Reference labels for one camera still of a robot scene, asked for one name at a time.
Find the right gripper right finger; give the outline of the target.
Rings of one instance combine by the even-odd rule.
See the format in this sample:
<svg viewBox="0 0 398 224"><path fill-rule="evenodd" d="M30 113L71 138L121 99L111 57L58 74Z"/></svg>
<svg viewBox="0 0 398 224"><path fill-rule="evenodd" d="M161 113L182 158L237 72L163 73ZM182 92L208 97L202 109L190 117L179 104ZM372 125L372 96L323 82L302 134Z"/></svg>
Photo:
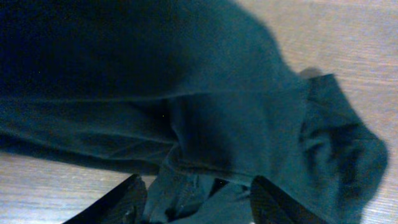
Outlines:
<svg viewBox="0 0 398 224"><path fill-rule="evenodd" d="M250 204L255 224L328 224L260 175L252 181Z"/></svg>

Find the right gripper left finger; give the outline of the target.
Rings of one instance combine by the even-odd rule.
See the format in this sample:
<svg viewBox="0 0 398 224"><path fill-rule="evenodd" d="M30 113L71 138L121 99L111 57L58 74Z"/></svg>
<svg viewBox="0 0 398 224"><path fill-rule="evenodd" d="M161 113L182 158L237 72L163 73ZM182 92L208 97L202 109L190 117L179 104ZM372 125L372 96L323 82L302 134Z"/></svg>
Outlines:
<svg viewBox="0 0 398 224"><path fill-rule="evenodd" d="M145 182L134 174L65 224L140 224L146 198Z"/></svg>

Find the black t-shirt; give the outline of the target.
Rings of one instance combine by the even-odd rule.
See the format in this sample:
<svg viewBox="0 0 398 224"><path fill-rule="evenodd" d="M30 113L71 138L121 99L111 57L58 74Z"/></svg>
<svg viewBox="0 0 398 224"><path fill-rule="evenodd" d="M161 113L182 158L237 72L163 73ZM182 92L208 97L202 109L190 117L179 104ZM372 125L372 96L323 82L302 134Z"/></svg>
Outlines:
<svg viewBox="0 0 398 224"><path fill-rule="evenodd" d="M232 1L2 1L1 146L141 176L141 223L254 223L263 176L359 223L387 167L334 75Z"/></svg>

